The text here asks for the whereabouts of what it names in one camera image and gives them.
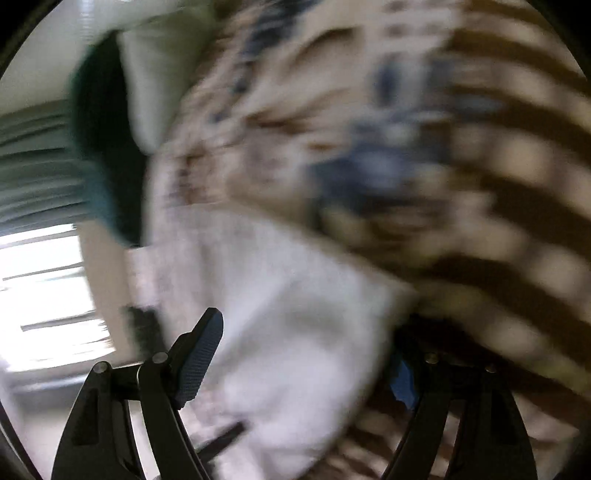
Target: metal screw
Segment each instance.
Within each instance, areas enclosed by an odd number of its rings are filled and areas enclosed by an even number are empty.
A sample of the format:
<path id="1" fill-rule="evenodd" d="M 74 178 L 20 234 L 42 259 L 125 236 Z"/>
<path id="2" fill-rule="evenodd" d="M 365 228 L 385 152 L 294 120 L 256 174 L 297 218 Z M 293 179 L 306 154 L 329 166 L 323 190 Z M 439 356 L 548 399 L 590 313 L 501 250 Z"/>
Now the metal screw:
<path id="1" fill-rule="evenodd" d="M 436 353 L 428 353 L 425 355 L 425 361 L 429 365 L 437 365 L 439 363 L 439 356 Z"/>
<path id="2" fill-rule="evenodd" d="M 107 371 L 109 368 L 109 364 L 107 362 L 99 362 L 94 367 L 92 367 L 92 371 L 95 374 L 101 374 Z"/>
<path id="3" fill-rule="evenodd" d="M 163 364 L 166 360 L 168 360 L 168 355 L 166 354 L 166 352 L 155 353 L 152 357 L 152 361 L 155 364 Z"/>

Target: teal fabric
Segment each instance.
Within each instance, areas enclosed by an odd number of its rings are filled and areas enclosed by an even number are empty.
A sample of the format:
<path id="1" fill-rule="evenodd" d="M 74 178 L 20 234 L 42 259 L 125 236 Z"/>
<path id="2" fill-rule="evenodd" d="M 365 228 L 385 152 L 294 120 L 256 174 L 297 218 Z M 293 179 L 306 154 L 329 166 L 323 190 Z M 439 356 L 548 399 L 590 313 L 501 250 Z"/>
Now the teal fabric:
<path id="1" fill-rule="evenodd" d="M 123 244 L 137 247 L 147 158 L 131 135 L 115 31 L 91 49 L 76 72 L 71 105 L 90 208 Z"/>

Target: patterned cloth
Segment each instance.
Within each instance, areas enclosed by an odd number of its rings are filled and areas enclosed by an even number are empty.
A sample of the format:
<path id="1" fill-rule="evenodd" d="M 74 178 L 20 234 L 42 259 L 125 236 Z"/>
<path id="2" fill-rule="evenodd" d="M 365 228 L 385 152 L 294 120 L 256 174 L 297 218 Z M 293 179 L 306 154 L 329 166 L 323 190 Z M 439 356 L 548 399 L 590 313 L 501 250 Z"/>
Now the patterned cloth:
<path id="1" fill-rule="evenodd" d="M 451 319 L 435 348 L 502 365 L 551 478 L 591 393 L 591 87 L 551 27 L 523 0 L 278 0 L 211 55 L 163 153 L 185 201 L 249 203 L 413 281 Z M 378 478 L 404 412 L 378 385 L 307 478 Z"/>

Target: white cloth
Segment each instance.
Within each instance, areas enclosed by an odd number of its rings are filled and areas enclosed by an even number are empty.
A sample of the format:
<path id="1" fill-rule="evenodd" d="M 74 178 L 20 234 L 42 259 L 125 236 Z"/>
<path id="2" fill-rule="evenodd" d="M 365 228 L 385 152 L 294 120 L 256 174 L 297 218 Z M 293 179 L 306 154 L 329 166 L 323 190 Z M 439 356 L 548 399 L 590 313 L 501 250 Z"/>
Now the white cloth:
<path id="1" fill-rule="evenodd" d="M 169 342 L 208 306 L 225 320 L 187 431 L 205 441 L 245 420 L 248 433 L 219 458 L 221 478 L 296 478 L 365 399 L 412 291 L 261 212 L 182 205 L 180 166 L 161 158 L 148 175 L 151 245 L 131 259 L 148 292 L 138 298 L 159 310 Z"/>

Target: wall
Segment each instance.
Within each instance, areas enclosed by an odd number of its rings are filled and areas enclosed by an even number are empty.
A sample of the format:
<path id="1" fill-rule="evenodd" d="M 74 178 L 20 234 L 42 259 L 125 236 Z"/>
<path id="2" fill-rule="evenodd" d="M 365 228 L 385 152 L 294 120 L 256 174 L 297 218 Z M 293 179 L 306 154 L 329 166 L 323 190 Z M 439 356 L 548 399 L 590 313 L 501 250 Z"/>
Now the wall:
<path id="1" fill-rule="evenodd" d="M 132 303 L 125 248 L 95 220 L 76 225 L 76 230 L 96 310 L 109 327 L 118 362 L 134 360 L 131 332 L 121 312 Z"/>
<path id="2" fill-rule="evenodd" d="M 0 79 L 0 115 L 66 96 L 84 53 L 77 0 L 63 0 L 25 40 Z"/>
<path id="3" fill-rule="evenodd" d="M 42 412 L 28 411 L 25 416 L 21 441 L 44 480 L 51 478 L 53 461 L 69 414 L 70 406 Z"/>

